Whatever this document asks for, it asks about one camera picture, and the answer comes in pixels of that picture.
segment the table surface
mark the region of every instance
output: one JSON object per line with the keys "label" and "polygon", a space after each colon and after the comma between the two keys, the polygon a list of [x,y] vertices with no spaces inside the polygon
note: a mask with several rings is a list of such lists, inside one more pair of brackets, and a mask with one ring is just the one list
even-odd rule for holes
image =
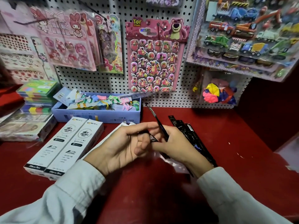
{"label": "table surface", "polygon": [[[299,175],[273,153],[234,110],[153,108],[162,124],[168,115],[191,123],[207,149],[241,187],[289,220],[299,219]],[[143,108],[142,121],[155,121]],[[30,175],[23,166],[45,142],[0,145],[0,215],[39,199],[54,182]],[[101,139],[118,124],[104,124]],[[88,223],[180,223],[214,218],[199,188],[188,175],[175,173],[162,159],[138,159],[109,176],[88,210]]]}

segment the stack of plastic boxes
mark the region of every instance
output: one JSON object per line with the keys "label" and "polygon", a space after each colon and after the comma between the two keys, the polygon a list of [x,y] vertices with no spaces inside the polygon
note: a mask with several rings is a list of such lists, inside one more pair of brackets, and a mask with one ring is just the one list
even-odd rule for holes
{"label": "stack of plastic boxes", "polygon": [[21,86],[17,93],[25,100],[20,109],[22,113],[50,114],[51,108],[57,103],[53,95],[59,91],[60,86],[55,81],[35,80]]}

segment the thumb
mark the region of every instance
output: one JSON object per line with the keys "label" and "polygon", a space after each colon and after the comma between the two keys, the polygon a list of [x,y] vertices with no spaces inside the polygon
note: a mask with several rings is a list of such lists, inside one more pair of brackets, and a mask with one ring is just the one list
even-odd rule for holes
{"label": "thumb", "polygon": [[166,143],[162,143],[162,142],[153,142],[151,143],[152,145],[152,149],[155,150],[155,151],[158,151],[158,152],[164,152],[166,153],[166,147],[167,147],[167,144]]}

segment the person's right hand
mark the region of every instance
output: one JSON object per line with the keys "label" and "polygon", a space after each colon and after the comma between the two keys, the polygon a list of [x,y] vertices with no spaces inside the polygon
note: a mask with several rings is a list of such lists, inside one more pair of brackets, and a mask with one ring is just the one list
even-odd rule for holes
{"label": "person's right hand", "polygon": [[153,150],[164,152],[174,160],[183,163],[198,178],[213,169],[213,165],[192,146],[178,128],[163,126],[169,135],[168,142],[163,138],[162,132],[153,135],[161,141],[152,143]]}

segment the sleeve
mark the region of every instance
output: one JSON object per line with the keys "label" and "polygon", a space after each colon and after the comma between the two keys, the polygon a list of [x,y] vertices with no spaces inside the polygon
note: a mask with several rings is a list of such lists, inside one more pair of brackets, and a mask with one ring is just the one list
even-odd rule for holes
{"label": "sleeve", "polygon": [[81,223],[105,178],[92,165],[78,160],[43,197],[0,217],[0,223]]}
{"label": "sleeve", "polygon": [[245,192],[222,168],[214,168],[197,183],[220,224],[291,224]]}

